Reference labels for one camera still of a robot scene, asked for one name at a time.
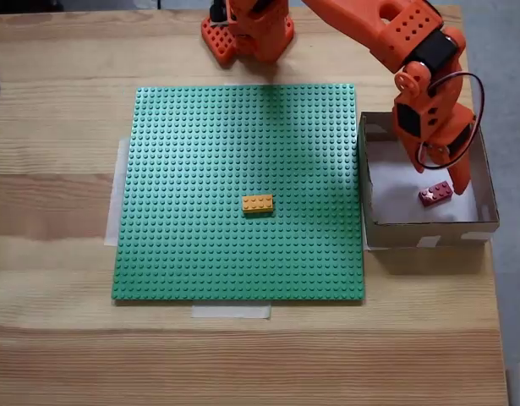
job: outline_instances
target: white tape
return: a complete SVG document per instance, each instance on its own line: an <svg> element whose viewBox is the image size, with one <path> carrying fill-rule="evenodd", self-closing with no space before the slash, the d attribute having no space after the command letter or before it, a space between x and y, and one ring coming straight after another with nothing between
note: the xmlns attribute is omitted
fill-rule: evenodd
<svg viewBox="0 0 520 406"><path fill-rule="evenodd" d="M461 239L479 239L482 241L487 241L493 236L493 233L485 233L480 231L470 231L461 236Z"/></svg>
<svg viewBox="0 0 520 406"><path fill-rule="evenodd" d="M118 244L118 230L120 229L121 210L123 208L124 180L128 167L130 138L123 138L118 142L117 161L113 174L113 187L107 213L106 239L104 245L116 247Z"/></svg>
<svg viewBox="0 0 520 406"><path fill-rule="evenodd" d="M271 317L271 304L247 300L196 301L192 306L192 317L268 319Z"/></svg>
<svg viewBox="0 0 520 406"><path fill-rule="evenodd" d="M431 235L429 237L421 237L418 242L418 248L434 248L440 241L440 235Z"/></svg>

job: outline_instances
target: lego brick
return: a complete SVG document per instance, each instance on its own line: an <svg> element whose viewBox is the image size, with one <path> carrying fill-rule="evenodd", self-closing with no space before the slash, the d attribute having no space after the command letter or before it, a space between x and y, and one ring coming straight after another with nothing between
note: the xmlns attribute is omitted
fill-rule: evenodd
<svg viewBox="0 0 520 406"><path fill-rule="evenodd" d="M362 299L356 121L352 85L139 89L112 297Z"/></svg>
<svg viewBox="0 0 520 406"><path fill-rule="evenodd" d="M451 199L452 195L453 190L447 182L440 182L428 189L420 190L418 194L424 207L437 205L442 201Z"/></svg>
<svg viewBox="0 0 520 406"><path fill-rule="evenodd" d="M243 196L243 213L273 211L273 195Z"/></svg>

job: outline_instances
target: wooden table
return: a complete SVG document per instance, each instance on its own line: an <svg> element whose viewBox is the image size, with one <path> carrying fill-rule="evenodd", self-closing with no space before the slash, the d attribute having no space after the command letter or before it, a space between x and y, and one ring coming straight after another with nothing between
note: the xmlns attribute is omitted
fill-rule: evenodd
<svg viewBox="0 0 520 406"><path fill-rule="evenodd" d="M396 94L307 9L277 66L229 70L204 15L0 17L0 404L505 404L489 245L366 252L363 305L275 304L269 321L112 304L104 234L136 87L349 81L368 111Z"/></svg>

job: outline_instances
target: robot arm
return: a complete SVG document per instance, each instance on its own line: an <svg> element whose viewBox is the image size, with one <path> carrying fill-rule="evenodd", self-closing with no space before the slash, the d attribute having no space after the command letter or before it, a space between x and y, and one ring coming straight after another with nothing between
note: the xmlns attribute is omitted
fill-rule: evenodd
<svg viewBox="0 0 520 406"><path fill-rule="evenodd" d="M481 113L457 103L463 87L461 31L443 27L426 0L304 0L327 24L370 49L395 74L401 91L392 111L393 131L418 172L447 168L453 189L470 181L468 147ZM202 23L202 35L219 63L236 54L275 62L293 38L287 0L216 0L225 18ZM425 153L437 165L424 163Z"/></svg>

